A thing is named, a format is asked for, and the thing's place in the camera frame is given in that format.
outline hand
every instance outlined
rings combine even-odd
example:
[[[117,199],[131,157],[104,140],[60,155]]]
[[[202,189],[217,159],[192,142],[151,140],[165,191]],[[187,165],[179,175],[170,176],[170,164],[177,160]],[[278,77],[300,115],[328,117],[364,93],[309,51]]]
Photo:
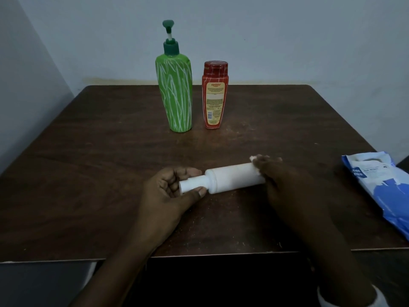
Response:
[[[316,223],[330,221],[330,215],[312,176],[268,156],[257,155],[253,164],[266,177],[267,195],[277,215],[295,233]]]
[[[126,242],[151,252],[160,246],[175,230],[181,215],[207,191],[197,187],[180,195],[179,181],[201,174],[196,168],[165,168],[146,181],[137,220]]]

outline green bottle cap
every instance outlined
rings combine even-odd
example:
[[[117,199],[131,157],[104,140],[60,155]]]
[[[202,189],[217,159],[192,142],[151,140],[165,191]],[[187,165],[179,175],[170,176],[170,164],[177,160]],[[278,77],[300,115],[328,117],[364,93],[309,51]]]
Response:
[[[162,23],[162,25],[166,28],[166,33],[168,34],[168,38],[165,42],[163,42],[165,55],[168,56],[179,55],[179,43],[172,37],[172,27],[174,24],[175,22],[173,20],[164,20]]]

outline blue packaging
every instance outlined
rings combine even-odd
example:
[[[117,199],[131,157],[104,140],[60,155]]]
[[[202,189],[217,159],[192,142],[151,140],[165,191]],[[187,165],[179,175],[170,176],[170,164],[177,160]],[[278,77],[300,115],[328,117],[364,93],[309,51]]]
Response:
[[[409,174],[386,152],[343,155],[345,166],[383,210],[383,217],[409,240]]]

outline white bottle cap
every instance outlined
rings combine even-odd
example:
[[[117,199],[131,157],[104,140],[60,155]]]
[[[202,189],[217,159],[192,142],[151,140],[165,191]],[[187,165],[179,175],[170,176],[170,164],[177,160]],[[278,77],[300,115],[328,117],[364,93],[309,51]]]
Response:
[[[204,186],[209,189],[209,178],[205,175],[200,175],[198,177],[189,178],[184,181],[179,181],[180,193],[186,193],[187,191],[193,190],[199,186]]]

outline table surface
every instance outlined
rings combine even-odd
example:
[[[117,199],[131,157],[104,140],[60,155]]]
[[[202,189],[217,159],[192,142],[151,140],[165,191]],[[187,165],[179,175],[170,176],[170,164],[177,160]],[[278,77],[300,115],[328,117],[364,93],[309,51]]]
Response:
[[[218,130],[204,128],[194,86],[192,117],[190,131],[174,133],[157,86],[86,87],[0,177],[0,261],[105,258],[158,170],[259,153],[316,178],[352,249],[409,247],[341,164],[341,155],[373,148],[310,86],[229,86]],[[154,256],[297,250],[263,187],[207,195]]]

